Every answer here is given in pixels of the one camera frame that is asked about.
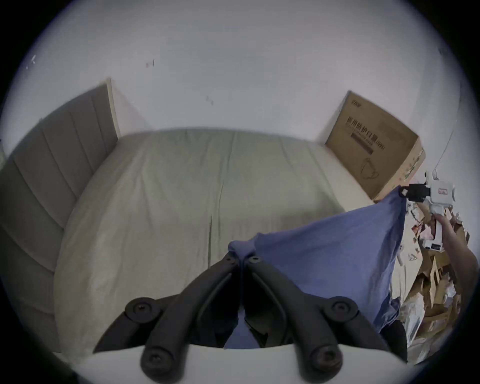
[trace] black bolt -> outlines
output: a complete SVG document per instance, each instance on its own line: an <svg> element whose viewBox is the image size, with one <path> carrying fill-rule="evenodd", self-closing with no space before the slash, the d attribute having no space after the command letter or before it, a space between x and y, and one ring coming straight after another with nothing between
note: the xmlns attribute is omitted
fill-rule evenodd
<svg viewBox="0 0 480 384"><path fill-rule="evenodd" d="M138 303L133 307L133 313L137 314L140 312L142 315L145 314L146 312L150 312L152 310L152 307L147 304L147 303Z"/></svg>
<svg viewBox="0 0 480 384"><path fill-rule="evenodd" d="M173 358L162 349L154 349L145 360L145 365L148 369L155 370L157 373L166 373L172 369Z"/></svg>
<svg viewBox="0 0 480 384"><path fill-rule="evenodd" d="M331 372L339 370L342 354L337 346L326 345L316 349L311 355L312 367L318 371Z"/></svg>
<svg viewBox="0 0 480 384"><path fill-rule="evenodd" d="M339 302L333 305L333 310L335 312L347 313L348 311L350 311L350 306L347 303Z"/></svg>

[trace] human hand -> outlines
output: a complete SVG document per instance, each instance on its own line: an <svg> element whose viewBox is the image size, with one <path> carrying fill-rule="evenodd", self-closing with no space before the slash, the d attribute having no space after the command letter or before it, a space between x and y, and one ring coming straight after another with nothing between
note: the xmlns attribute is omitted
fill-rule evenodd
<svg viewBox="0 0 480 384"><path fill-rule="evenodd" d="M446 218L446 216L433 214L433 217L442 225L443 241L448 241L456 238L453 227L450 224L450 221L448 221L448 219Z"/></svg>

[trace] white plastic bag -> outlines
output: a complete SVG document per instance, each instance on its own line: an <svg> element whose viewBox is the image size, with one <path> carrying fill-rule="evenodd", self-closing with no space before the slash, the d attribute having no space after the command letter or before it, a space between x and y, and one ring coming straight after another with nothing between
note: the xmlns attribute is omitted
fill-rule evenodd
<svg viewBox="0 0 480 384"><path fill-rule="evenodd" d="M407 333L407 348L412 344L424 316L425 304L421 293L417 293L400 307L399 319Z"/></svg>

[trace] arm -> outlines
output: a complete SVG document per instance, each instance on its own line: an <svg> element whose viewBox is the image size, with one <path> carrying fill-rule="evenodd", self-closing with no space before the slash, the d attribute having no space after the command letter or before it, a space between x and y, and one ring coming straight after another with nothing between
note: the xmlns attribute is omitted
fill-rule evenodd
<svg viewBox="0 0 480 384"><path fill-rule="evenodd" d="M473 252L458 239L445 216L434 216L442 225L444 249L458 279L459 293L462 295L461 306L462 311L464 311L472 297L479 276L477 258Z"/></svg>

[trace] finger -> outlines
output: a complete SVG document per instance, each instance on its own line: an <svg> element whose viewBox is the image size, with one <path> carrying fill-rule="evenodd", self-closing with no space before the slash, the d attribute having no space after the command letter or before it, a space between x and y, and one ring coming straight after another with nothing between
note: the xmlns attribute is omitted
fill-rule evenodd
<svg viewBox="0 0 480 384"><path fill-rule="evenodd" d="M435 213L433 214L433 217L435 218L435 220L439 221L440 224L442 224L442 226L450 225L450 222L448 221L448 219L443 215L439 215Z"/></svg>

